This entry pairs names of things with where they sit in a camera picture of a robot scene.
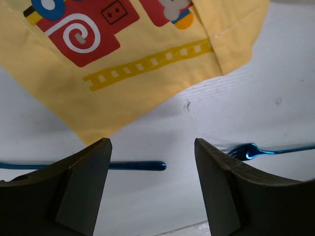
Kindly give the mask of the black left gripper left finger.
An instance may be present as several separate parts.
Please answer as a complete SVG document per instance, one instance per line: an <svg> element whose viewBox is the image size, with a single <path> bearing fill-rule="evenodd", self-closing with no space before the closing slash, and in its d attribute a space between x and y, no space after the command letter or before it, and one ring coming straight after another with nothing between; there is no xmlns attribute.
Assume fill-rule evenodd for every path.
<svg viewBox="0 0 315 236"><path fill-rule="evenodd" d="M0 183L3 236L91 236L112 153L100 139L45 168Z"/></svg>

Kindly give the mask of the blue metal fork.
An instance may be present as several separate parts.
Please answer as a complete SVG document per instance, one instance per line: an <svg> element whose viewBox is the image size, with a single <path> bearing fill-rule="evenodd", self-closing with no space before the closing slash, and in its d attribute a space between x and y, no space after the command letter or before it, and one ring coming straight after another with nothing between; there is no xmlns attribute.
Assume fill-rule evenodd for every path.
<svg viewBox="0 0 315 236"><path fill-rule="evenodd" d="M296 148L272 151L272 150L262 150L254 143L247 143L247 144L236 146L228 153L228 155L240 161L248 161L260 155L284 154L284 153L312 150L314 148L315 146L312 145L312 146L306 146L306 147L296 147Z"/></svg>

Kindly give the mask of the yellow cartoon vehicle placemat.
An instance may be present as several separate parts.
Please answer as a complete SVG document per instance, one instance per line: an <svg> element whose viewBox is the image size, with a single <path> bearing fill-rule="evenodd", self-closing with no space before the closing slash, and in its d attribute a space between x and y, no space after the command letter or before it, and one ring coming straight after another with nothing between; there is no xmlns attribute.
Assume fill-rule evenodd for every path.
<svg viewBox="0 0 315 236"><path fill-rule="evenodd" d="M0 65L86 144L252 57L267 0L3 0Z"/></svg>

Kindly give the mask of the blue metal spoon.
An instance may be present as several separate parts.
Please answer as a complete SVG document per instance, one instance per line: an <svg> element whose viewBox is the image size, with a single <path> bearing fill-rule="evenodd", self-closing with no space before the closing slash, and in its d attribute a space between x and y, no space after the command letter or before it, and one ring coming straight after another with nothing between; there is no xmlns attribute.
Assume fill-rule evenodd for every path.
<svg viewBox="0 0 315 236"><path fill-rule="evenodd" d="M48 167L49 164L12 164L0 163L1 169L8 170L38 170ZM164 171L167 165L162 161L131 161L131 162L110 162L110 170L136 170L136 171Z"/></svg>

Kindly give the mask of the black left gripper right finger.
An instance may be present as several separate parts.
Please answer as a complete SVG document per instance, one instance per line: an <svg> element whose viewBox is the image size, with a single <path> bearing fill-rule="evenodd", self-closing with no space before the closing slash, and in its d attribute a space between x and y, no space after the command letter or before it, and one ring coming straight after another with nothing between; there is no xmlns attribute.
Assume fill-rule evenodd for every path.
<svg viewBox="0 0 315 236"><path fill-rule="evenodd" d="M264 172L201 138L194 155L211 235L314 235L314 180Z"/></svg>

